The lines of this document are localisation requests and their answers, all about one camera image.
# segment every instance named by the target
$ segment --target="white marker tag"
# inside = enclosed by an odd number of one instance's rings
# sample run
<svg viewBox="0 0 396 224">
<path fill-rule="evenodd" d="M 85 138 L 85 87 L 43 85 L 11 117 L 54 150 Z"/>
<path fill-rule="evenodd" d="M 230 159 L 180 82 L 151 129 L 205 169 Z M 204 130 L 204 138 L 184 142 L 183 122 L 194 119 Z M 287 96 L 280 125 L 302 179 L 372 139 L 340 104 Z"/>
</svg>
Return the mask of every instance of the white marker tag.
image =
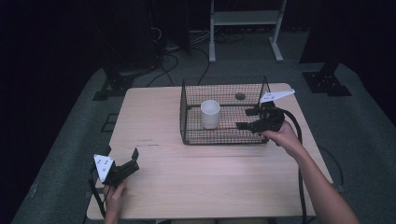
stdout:
<svg viewBox="0 0 396 224">
<path fill-rule="evenodd" d="M 273 91 L 273 92 L 266 92 L 262 98 L 260 99 L 260 103 L 275 101 L 277 99 L 283 98 L 285 96 L 294 94 L 296 91 L 291 89 L 290 91 Z"/>
</svg>

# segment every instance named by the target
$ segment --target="hand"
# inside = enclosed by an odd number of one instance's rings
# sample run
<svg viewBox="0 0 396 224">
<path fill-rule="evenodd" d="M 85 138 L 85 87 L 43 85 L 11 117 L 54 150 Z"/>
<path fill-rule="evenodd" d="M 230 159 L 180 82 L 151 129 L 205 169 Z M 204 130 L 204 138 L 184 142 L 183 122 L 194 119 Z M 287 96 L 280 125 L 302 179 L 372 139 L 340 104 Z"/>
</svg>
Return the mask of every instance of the hand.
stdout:
<svg viewBox="0 0 396 224">
<path fill-rule="evenodd" d="M 118 223 L 122 208 L 121 195 L 125 194 L 126 179 L 122 180 L 115 189 L 112 186 L 105 185 L 104 193 L 106 195 L 106 217 L 105 223 Z"/>
<path fill-rule="evenodd" d="M 285 148 L 286 152 L 294 159 L 297 155 L 305 151 L 296 133 L 287 121 L 283 121 L 282 127 L 278 132 L 265 131 L 262 134 Z"/>
</svg>

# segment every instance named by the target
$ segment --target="gray carpet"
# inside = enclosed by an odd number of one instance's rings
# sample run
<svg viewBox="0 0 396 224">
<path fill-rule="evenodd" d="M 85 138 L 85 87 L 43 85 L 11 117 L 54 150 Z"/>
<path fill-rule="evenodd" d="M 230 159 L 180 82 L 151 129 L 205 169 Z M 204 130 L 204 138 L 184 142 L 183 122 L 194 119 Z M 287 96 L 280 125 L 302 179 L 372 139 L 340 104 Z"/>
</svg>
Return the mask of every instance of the gray carpet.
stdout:
<svg viewBox="0 0 396 224">
<path fill-rule="evenodd" d="M 209 66 L 206 77 L 267 76 L 269 82 L 289 83 L 296 90 L 318 145 L 328 149 L 344 171 L 346 192 L 342 195 L 356 211 L 361 223 L 394 223 L 396 220 L 396 129 L 373 98 L 361 85 L 359 77 L 340 65 L 336 76 L 348 87 L 352 96 L 329 97 L 312 93 L 302 72 L 318 71 L 321 63 L 299 64 L 308 33 L 279 35 L 278 45 L 285 59 L 275 61 L 267 41 L 269 34 L 246 35 L 232 45 L 216 45 L 217 61 Z M 208 45 L 194 46 L 207 52 Z M 173 53 L 177 67 L 169 72 L 173 84 L 181 85 L 184 77 L 200 77 L 207 58 L 198 49 L 189 56 L 184 51 Z M 164 57 L 163 65 L 170 68 L 176 60 Z M 146 87 L 162 70 L 138 77 L 133 87 Z M 13 223 L 101 223 L 85 216 L 91 197 L 88 173 L 92 155 L 105 153 L 111 133 L 101 129 L 108 114 L 118 113 L 122 97 L 93 101 L 106 79 L 102 69 L 79 96 L 51 152 L 44 162 L 32 189 L 24 200 Z M 167 75 L 150 86 L 173 85 Z M 340 175 L 332 158 L 322 152 L 332 178 L 339 184 Z M 280 217 L 279 224 L 300 223 L 299 217 Z M 152 223 L 128 221 L 121 223 Z"/>
</svg>

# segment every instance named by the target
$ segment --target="white metal frame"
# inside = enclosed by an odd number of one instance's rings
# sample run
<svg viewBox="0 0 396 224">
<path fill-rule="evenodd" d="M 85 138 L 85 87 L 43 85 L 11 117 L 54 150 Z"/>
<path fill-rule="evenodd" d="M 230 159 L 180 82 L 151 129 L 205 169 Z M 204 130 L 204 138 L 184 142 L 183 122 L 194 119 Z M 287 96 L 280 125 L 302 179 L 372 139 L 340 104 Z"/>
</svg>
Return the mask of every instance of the white metal frame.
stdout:
<svg viewBox="0 0 396 224">
<path fill-rule="evenodd" d="M 276 26 L 273 36 L 269 41 L 278 63 L 283 62 L 282 54 L 277 46 L 280 25 L 285 13 L 287 0 L 282 0 L 280 10 L 264 11 L 215 11 L 215 0 L 211 2 L 210 8 L 210 41 L 209 41 L 209 61 L 216 61 L 215 50 L 215 26 L 217 25 L 248 25 L 248 24 L 274 24 Z"/>
</svg>

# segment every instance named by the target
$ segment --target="forearm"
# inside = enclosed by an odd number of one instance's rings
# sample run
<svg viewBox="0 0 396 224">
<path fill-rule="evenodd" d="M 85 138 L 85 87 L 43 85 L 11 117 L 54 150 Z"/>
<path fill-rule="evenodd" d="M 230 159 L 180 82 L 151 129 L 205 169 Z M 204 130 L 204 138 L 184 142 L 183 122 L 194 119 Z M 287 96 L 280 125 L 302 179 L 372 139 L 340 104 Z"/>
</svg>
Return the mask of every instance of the forearm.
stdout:
<svg viewBox="0 0 396 224">
<path fill-rule="evenodd" d="M 308 152 L 302 147 L 294 157 L 300 167 L 320 223 L 359 223 L 347 202 L 329 183 Z"/>
</svg>

